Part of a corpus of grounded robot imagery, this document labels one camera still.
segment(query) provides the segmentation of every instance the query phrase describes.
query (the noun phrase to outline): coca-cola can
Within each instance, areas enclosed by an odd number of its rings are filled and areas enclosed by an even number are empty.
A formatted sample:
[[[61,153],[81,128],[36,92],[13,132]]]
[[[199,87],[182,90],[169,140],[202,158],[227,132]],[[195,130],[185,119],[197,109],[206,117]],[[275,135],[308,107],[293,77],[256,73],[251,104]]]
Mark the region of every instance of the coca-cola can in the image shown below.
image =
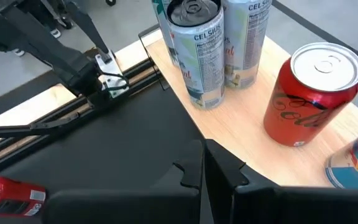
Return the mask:
[[[29,217],[45,202],[43,187],[0,177],[0,216]]]
[[[299,48],[278,74],[264,118],[267,134],[286,146],[310,142],[358,92],[358,56],[332,43]]]

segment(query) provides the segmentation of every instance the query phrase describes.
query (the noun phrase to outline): can rim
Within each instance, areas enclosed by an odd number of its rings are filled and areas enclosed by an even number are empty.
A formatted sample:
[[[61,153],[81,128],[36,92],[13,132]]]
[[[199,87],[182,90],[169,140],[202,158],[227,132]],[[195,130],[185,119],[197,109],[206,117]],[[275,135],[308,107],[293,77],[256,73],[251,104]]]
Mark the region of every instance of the can rim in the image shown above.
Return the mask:
[[[303,83],[298,78],[298,76],[295,73],[295,59],[299,55],[301,55],[303,52],[306,52],[307,50],[310,50],[310,49],[314,49],[313,47],[318,46],[318,45],[325,45],[326,49],[336,50],[337,52],[339,49],[341,51],[341,54],[345,54],[346,58],[348,58],[352,62],[352,64],[354,64],[354,66],[356,68],[356,71],[355,71],[356,75],[349,84],[344,85],[343,87],[337,88],[334,90],[325,90],[325,89],[319,89],[319,88],[315,88],[313,86],[307,85],[306,83]],[[290,65],[291,65],[292,74],[294,74],[294,77],[296,78],[296,80],[298,80],[298,82],[300,82],[302,85],[305,85],[313,90],[332,93],[332,92],[350,89],[350,88],[354,87],[356,84],[358,84],[358,55],[356,53],[354,53],[353,51],[351,51],[350,49],[348,49],[344,46],[341,46],[339,44],[334,44],[334,43],[330,43],[330,42],[315,42],[315,43],[306,44],[295,51],[295,53],[291,57]]]
[[[168,21],[169,21],[171,24],[173,24],[173,25],[175,25],[175,26],[178,26],[178,27],[198,27],[198,26],[207,24],[207,23],[209,23],[210,21],[212,21],[213,19],[215,19],[216,16],[219,15],[219,12],[222,10],[222,2],[221,2],[220,0],[210,0],[210,1],[212,1],[212,2],[215,2],[216,5],[218,5],[218,10],[216,11],[215,16],[213,16],[212,18],[208,19],[207,21],[202,22],[202,23],[197,24],[197,25],[188,25],[188,26],[186,26],[186,25],[178,25],[178,24],[176,24],[175,22],[172,21],[171,15],[172,15],[173,10],[175,9],[175,7],[178,6],[178,5],[180,5],[183,1],[184,1],[184,0],[176,0],[176,1],[174,0],[174,1],[171,1],[171,3],[170,3],[170,4],[168,5],[168,7],[167,7],[167,19],[168,19]]]

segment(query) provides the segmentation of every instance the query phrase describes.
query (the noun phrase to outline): celsius can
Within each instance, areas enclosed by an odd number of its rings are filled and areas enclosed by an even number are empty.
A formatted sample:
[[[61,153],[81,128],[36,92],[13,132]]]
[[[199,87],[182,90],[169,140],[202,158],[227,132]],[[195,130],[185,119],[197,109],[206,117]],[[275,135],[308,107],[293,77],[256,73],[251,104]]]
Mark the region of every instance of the celsius can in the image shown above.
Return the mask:
[[[170,29],[167,21],[167,7],[171,0],[152,0],[155,15],[157,16],[158,23],[160,24],[162,37],[167,45],[169,56],[175,66],[179,66],[177,53],[173,46]]]
[[[298,49],[284,62],[267,106],[264,126],[280,144],[310,142],[358,92],[358,56],[331,43]]]
[[[224,95],[224,21],[220,0],[177,0],[167,9],[191,102],[211,109]]]
[[[335,187],[358,189],[358,138],[328,158],[325,170]]]
[[[44,204],[45,198],[43,187],[0,177],[0,216],[35,215]]]
[[[223,0],[226,85],[251,86],[257,76],[272,0]]]

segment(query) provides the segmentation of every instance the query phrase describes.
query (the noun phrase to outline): pull tab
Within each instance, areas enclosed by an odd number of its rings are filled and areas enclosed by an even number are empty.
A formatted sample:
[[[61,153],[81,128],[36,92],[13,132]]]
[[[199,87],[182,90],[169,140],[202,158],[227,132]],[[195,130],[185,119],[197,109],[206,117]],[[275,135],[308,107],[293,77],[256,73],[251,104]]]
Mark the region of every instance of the pull tab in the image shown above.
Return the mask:
[[[194,14],[201,10],[202,2],[200,0],[186,0],[183,4],[187,13]]]
[[[321,73],[331,73],[334,70],[336,64],[340,63],[341,59],[330,55],[326,60],[315,63],[314,67]]]

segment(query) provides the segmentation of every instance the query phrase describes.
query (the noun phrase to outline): energy drink can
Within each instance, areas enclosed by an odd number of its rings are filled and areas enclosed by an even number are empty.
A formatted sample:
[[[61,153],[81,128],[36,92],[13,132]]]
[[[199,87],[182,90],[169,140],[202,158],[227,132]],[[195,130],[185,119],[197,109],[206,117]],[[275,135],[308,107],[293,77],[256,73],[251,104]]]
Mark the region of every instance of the energy drink can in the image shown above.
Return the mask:
[[[170,29],[167,21],[167,7],[171,0],[152,0],[155,15],[157,16],[158,23],[160,24],[162,37],[167,45],[168,53],[172,63],[179,66],[177,53],[173,46]]]
[[[226,85],[251,86],[257,76],[272,0],[223,0]]]
[[[358,138],[329,157],[325,171],[335,187],[358,189]]]
[[[220,0],[177,0],[167,9],[191,102],[217,107],[224,96],[224,21]]]

